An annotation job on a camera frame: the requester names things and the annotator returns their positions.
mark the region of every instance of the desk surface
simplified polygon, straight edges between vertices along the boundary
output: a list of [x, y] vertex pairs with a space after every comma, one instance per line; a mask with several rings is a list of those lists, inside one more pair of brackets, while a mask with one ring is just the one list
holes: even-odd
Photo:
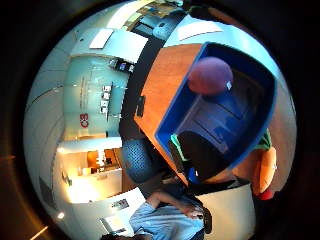
[[141, 130], [185, 184], [185, 176], [177, 172], [171, 156], [158, 143], [155, 133], [200, 48], [201, 44], [188, 44], [159, 51], [141, 92], [141, 95], [146, 96], [143, 117], [134, 117]]

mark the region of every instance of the blue chair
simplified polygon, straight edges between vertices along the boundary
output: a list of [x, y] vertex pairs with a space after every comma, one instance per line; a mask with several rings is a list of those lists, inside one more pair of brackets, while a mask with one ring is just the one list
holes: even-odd
[[143, 183], [166, 167], [161, 155], [145, 138], [123, 142], [122, 156], [125, 170], [135, 183]]

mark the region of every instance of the black office chair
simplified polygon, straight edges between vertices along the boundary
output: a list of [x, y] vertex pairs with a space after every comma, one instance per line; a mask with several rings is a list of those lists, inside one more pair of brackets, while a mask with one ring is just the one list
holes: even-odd
[[197, 232], [190, 240], [203, 240], [204, 239], [204, 228]]
[[228, 167], [219, 150], [207, 139], [192, 131], [172, 135], [169, 150], [178, 172], [198, 184]]
[[167, 168], [161, 155], [146, 138], [124, 141], [121, 151], [125, 170], [135, 183], [143, 183]]

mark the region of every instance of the wall sign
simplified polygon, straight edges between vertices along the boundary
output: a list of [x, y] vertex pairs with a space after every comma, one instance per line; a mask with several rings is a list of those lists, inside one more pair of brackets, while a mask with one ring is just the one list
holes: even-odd
[[80, 114], [80, 125], [83, 128], [87, 128], [89, 126], [89, 114], [88, 113]]

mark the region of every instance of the person's arm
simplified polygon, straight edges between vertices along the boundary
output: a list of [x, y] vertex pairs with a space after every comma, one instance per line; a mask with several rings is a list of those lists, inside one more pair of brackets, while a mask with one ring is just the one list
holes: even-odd
[[189, 218], [196, 219], [198, 216], [203, 215], [203, 211], [200, 207], [180, 201], [170, 194], [161, 190], [153, 192], [146, 200], [153, 208], [157, 208], [161, 202], [169, 203], [172, 206], [179, 209], [184, 215]]

